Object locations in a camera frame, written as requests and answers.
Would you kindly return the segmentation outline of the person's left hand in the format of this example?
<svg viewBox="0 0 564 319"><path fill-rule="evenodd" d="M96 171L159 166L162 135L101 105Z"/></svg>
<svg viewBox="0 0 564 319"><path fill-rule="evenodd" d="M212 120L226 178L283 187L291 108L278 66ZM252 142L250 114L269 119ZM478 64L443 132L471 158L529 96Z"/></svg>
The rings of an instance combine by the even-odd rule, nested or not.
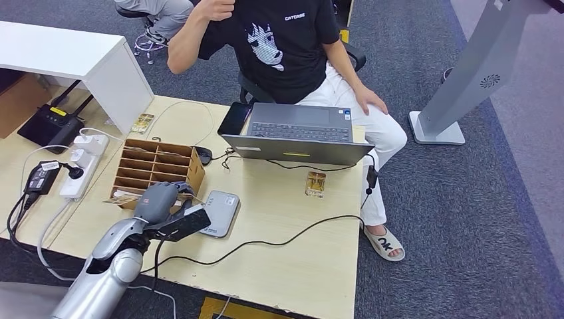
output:
<svg viewBox="0 0 564 319"><path fill-rule="evenodd" d="M379 109L385 115L388 114L388 108L385 102L375 92L367 88L365 85L360 83L353 86L352 89L356 101L358 102L365 115L368 116L372 108Z"/></svg>

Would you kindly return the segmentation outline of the person's right hand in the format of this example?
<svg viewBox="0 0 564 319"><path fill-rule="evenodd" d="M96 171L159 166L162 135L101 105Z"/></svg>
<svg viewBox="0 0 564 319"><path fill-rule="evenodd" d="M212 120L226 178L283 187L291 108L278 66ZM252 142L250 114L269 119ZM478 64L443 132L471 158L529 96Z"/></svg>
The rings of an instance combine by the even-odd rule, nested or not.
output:
<svg viewBox="0 0 564 319"><path fill-rule="evenodd" d="M232 16L235 0L201 0L192 14L207 21L222 21Z"/></svg>

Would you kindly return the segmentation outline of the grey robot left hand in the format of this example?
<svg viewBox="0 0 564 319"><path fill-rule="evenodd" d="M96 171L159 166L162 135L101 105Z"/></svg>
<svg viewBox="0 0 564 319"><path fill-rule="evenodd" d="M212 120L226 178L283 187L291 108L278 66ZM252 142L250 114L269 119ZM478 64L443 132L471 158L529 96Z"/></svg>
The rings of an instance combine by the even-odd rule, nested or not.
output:
<svg viewBox="0 0 564 319"><path fill-rule="evenodd" d="M191 202L196 193L185 181L165 181L151 185L137 200L134 218L142 219L149 225L164 222L170 216L170 209L179 194L187 194Z"/></svg>

